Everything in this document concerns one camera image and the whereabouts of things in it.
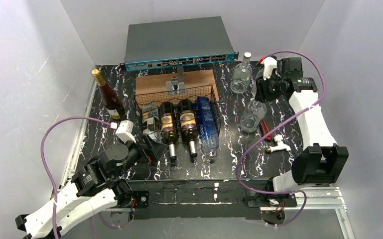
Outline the clear bottle with dark label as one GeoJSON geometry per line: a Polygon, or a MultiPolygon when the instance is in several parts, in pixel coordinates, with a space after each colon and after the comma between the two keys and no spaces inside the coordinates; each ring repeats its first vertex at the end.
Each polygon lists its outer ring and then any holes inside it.
{"type": "Polygon", "coordinates": [[[255,132],[266,112],[267,108],[264,103],[255,100],[250,101],[240,119],[241,129],[245,132],[255,132]]]}

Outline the clear bottle with white cap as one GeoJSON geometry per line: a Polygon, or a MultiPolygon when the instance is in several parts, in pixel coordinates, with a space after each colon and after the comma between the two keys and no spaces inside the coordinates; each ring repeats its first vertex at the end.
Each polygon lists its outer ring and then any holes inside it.
{"type": "Polygon", "coordinates": [[[241,95],[245,93],[250,84],[253,74],[250,64],[251,57],[250,52],[245,52],[242,62],[234,67],[230,89],[235,94],[241,95]]]}

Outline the amber wine bottle gold cap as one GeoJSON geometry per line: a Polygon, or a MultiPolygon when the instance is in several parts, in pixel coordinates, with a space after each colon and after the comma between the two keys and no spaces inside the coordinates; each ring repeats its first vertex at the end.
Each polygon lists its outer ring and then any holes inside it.
{"type": "Polygon", "coordinates": [[[125,109],[114,90],[107,84],[99,69],[92,70],[98,89],[102,98],[102,102],[107,109],[109,115],[115,120],[123,120],[126,118],[125,109]]]}

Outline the clear bottle with cork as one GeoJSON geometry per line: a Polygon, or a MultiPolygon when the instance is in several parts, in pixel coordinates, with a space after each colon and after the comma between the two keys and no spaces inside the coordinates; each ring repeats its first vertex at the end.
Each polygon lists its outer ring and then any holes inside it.
{"type": "Polygon", "coordinates": [[[260,80],[263,81],[263,72],[264,72],[264,69],[260,69],[255,76],[255,80],[251,89],[251,95],[252,95],[251,100],[254,100],[256,97],[258,82],[260,80]]]}

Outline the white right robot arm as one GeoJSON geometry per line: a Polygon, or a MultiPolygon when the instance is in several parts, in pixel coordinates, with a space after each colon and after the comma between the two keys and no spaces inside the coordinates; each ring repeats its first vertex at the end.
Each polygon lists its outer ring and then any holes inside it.
{"type": "Polygon", "coordinates": [[[301,58],[277,60],[271,56],[262,59],[259,65],[255,98],[266,103],[286,96],[297,115],[303,140],[303,151],[291,169],[272,177],[265,190],[283,193],[336,183],[349,152],[345,146],[339,146],[329,132],[318,105],[318,88],[313,78],[304,77],[301,58]]]}

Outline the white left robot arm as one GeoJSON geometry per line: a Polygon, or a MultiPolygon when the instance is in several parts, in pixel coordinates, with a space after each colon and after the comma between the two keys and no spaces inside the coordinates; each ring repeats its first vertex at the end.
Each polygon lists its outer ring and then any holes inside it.
{"type": "Polygon", "coordinates": [[[17,228],[26,232],[27,239],[56,239],[103,210],[147,207],[149,193],[133,190],[126,174],[139,161],[155,162],[167,150],[166,144],[149,135],[110,145],[80,167],[55,199],[34,213],[17,216],[17,228]]]}

